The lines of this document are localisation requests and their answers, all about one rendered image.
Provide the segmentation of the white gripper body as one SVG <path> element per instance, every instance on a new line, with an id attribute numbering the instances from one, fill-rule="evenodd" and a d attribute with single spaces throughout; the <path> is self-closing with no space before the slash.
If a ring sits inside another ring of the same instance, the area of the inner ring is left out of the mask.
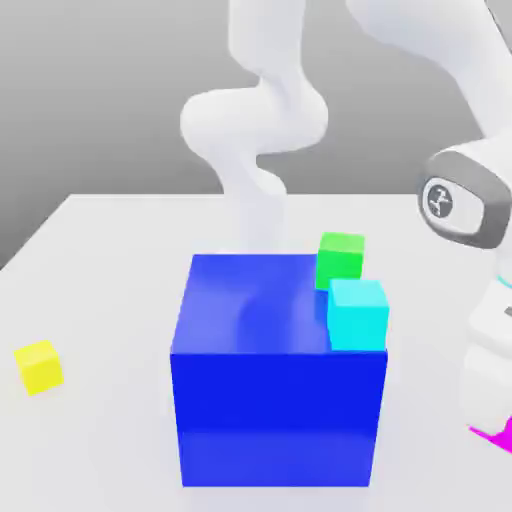
<path id="1" fill-rule="evenodd" d="M 479 345 L 464 357 L 460 402 L 466 423 L 496 435 L 512 417 L 512 359 Z"/>

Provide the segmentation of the small magenta cube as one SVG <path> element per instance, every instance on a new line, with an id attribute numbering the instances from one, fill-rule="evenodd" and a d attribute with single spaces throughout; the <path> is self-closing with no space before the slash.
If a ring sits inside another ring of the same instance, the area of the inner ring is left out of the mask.
<path id="1" fill-rule="evenodd" d="M 474 427 L 470 427 L 469 430 L 491 444 L 512 454 L 512 416 L 507 420 L 503 430 L 497 434 L 488 434 Z"/>

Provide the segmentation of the small cyan cube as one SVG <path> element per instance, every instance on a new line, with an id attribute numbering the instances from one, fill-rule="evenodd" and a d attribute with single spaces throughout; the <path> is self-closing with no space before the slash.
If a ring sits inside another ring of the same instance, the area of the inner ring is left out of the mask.
<path id="1" fill-rule="evenodd" d="M 383 352 L 390 306 L 378 280 L 332 279 L 327 328 L 334 351 Z"/>

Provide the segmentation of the small green cube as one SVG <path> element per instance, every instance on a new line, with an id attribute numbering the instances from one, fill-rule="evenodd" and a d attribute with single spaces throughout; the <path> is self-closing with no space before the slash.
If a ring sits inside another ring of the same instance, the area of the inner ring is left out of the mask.
<path id="1" fill-rule="evenodd" d="M 327 290 L 331 279 L 359 279 L 362 275 L 364 252 L 363 235 L 324 232 L 317 252 L 316 288 Z"/>

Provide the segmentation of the small yellow cube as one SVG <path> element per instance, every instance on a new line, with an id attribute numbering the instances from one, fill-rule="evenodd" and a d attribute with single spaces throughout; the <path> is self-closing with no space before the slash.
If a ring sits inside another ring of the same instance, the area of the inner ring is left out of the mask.
<path id="1" fill-rule="evenodd" d="M 14 357 L 29 396 L 64 382 L 59 355 L 50 341 L 43 340 L 16 349 Z"/>

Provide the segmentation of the large blue box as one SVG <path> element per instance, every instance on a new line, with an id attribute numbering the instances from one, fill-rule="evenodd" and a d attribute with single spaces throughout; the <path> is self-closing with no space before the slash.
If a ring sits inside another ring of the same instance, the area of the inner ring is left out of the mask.
<path id="1" fill-rule="evenodd" d="M 186 487 L 366 487 L 387 356 L 335 351 L 312 254 L 197 254 L 170 351 Z"/>

